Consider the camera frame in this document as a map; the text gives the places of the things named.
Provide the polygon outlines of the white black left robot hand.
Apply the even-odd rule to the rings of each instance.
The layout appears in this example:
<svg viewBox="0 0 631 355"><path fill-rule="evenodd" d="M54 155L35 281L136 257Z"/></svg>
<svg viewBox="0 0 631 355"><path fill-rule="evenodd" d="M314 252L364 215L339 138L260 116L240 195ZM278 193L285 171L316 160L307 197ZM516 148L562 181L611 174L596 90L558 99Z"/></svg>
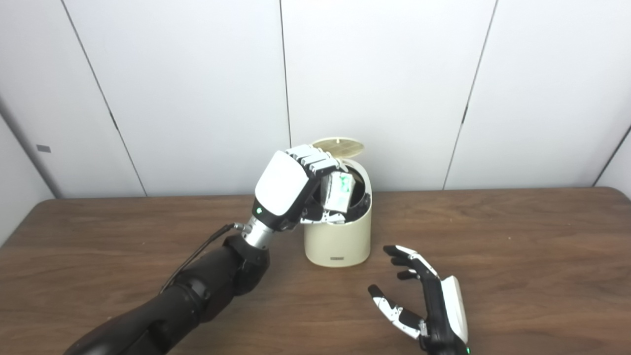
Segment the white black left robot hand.
<svg viewBox="0 0 631 355"><path fill-rule="evenodd" d="M254 218L275 232L297 224L344 224L356 180L328 151L276 151L255 187Z"/></svg>

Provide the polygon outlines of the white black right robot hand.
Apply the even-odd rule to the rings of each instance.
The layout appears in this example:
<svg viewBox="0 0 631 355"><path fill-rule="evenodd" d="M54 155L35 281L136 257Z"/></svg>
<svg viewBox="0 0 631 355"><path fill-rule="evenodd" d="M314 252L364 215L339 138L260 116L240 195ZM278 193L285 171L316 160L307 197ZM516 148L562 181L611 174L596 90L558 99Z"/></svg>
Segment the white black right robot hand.
<svg viewBox="0 0 631 355"><path fill-rule="evenodd" d="M388 321L419 343L428 355L469 355L469 332L459 281L455 276L442 279L417 251L387 245L384 252L392 265L406 267L397 273L399 280L415 279L423 288L426 317L398 305L373 284L368 288L375 305Z"/></svg>

